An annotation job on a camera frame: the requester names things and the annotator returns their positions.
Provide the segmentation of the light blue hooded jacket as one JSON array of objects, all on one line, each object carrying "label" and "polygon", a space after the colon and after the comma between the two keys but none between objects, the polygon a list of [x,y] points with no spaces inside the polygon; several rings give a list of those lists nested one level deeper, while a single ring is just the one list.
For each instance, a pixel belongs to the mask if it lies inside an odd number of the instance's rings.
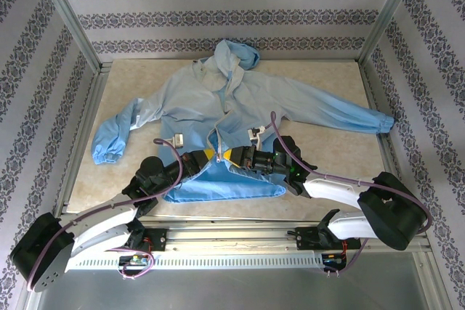
[{"label": "light blue hooded jacket", "polygon": [[133,99],[104,121],[92,141],[96,164],[115,163],[129,134],[153,121],[161,137],[183,134],[183,152],[213,149],[211,160],[165,197],[170,203],[279,197],[286,192],[280,174],[262,175],[230,167],[223,153],[248,146],[248,130],[282,118],[344,131],[386,134],[394,119],[291,78],[256,71],[259,53],[246,44],[220,41],[211,57],[175,72],[155,93]]}]

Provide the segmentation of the small circuit board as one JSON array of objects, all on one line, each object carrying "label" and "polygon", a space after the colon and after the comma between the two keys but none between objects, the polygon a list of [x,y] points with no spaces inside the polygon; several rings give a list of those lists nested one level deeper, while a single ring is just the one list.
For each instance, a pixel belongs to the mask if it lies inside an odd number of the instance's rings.
[{"label": "small circuit board", "polygon": [[137,266],[137,267],[145,267],[149,264],[150,259],[144,255],[132,255],[132,256],[121,256],[119,258],[118,265],[120,267],[123,266]]},{"label": "small circuit board", "polygon": [[347,257],[344,253],[323,253],[322,254],[323,264],[332,267],[345,265]]}]

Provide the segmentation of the aluminium table side rail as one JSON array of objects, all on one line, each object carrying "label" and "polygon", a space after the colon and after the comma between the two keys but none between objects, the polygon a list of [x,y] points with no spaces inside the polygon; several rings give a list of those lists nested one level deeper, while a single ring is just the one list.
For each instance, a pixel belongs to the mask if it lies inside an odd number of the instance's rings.
[{"label": "aluminium table side rail", "polygon": [[84,109],[81,114],[79,128],[74,138],[72,152],[68,158],[65,173],[59,186],[57,201],[54,206],[53,214],[55,217],[61,216],[66,212],[69,204],[70,196],[73,191],[73,186],[76,182],[78,170],[81,165],[82,158],[86,152],[86,145],[91,134],[94,119],[96,117],[102,94],[105,89],[105,84],[108,79],[108,74],[111,69],[111,62],[102,63],[99,71],[95,73],[92,83],[89,85],[89,93],[86,96]]},{"label": "aluminium table side rail", "polygon": [[374,185],[361,194],[362,211],[385,245],[405,250],[412,239],[432,225],[432,215],[421,194],[432,194],[426,179],[407,174],[393,143],[394,134],[378,134],[385,170],[373,178]]}]

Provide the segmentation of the aluminium frame post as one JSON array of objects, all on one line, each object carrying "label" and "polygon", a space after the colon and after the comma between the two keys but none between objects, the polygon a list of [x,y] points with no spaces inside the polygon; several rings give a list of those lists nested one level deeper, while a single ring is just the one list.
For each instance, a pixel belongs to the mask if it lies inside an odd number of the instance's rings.
[{"label": "aluminium frame post", "polygon": [[71,32],[79,49],[83,53],[94,73],[99,73],[102,63],[94,50],[91,41],[86,35],[77,14],[74,12],[68,0],[52,0],[56,10],[59,12],[63,22]]},{"label": "aluminium frame post", "polygon": [[402,0],[386,0],[355,61],[365,67]]}]

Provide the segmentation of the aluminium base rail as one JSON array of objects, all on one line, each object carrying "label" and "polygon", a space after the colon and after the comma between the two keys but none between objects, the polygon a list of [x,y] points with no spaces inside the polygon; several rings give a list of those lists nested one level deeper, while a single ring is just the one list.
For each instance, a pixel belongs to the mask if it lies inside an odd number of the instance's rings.
[{"label": "aluminium base rail", "polygon": [[149,228],[167,230],[167,251],[198,255],[296,253],[297,239],[288,232],[317,224],[315,221],[183,221],[158,217],[144,217],[141,222]]}]

